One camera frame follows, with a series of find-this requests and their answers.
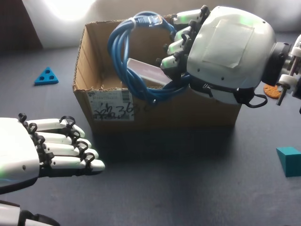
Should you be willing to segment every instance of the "open cardboard box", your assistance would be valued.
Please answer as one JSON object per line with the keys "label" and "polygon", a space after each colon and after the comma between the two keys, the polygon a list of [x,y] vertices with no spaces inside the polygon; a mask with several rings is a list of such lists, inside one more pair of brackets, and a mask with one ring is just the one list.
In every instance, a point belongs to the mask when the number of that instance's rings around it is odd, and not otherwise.
{"label": "open cardboard box", "polygon": [[[93,132],[235,124],[240,105],[201,97],[191,89],[157,106],[131,97],[118,79],[107,52],[109,35],[120,22],[87,24],[80,42],[72,87]],[[156,58],[166,57],[162,47],[170,42],[164,29],[136,28],[130,36],[130,57],[154,65]],[[116,106],[122,89],[130,103],[123,101]],[[117,104],[110,98],[117,98]]]}

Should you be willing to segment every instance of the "white cable tie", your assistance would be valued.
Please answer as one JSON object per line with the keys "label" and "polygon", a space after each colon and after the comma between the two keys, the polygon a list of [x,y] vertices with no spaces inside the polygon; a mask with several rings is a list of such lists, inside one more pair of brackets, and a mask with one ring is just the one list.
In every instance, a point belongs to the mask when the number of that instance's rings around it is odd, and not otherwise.
{"label": "white cable tie", "polygon": [[132,28],[132,30],[133,30],[133,29],[135,29],[135,28],[136,28],[136,21],[135,21],[135,18],[133,18],[133,17],[130,17],[128,20],[131,20],[131,21],[133,21],[133,23],[134,23],[134,27]]}

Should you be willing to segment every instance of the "gray table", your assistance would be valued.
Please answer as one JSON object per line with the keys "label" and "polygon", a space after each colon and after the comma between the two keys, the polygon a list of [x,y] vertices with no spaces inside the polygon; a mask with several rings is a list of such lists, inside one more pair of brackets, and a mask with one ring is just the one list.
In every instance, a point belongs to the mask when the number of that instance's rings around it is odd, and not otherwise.
{"label": "gray table", "polygon": [[[278,40],[294,43],[296,37],[279,34]],[[234,129],[93,137],[71,88],[76,54],[77,48],[68,48],[1,56],[0,115],[75,117],[106,171],[41,178],[0,199],[63,226],[300,225],[301,178],[285,178],[276,153],[278,146],[301,150],[300,100],[286,97],[281,107],[270,99],[259,109],[243,106]],[[34,87],[47,66],[60,82]]]}

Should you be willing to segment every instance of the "teal block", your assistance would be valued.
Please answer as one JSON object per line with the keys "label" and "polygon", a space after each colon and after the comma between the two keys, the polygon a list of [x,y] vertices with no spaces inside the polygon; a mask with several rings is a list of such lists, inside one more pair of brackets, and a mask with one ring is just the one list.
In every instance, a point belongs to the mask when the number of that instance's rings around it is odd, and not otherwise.
{"label": "teal block", "polygon": [[301,152],[294,147],[276,148],[285,176],[301,176]]}

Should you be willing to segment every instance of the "orange round object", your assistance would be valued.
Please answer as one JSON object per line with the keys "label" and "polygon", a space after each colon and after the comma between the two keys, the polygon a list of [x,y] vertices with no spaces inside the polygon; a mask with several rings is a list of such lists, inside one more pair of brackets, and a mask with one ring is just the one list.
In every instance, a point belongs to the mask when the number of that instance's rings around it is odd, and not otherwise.
{"label": "orange round object", "polygon": [[272,99],[278,99],[281,95],[281,92],[278,91],[277,86],[264,85],[263,92]]}

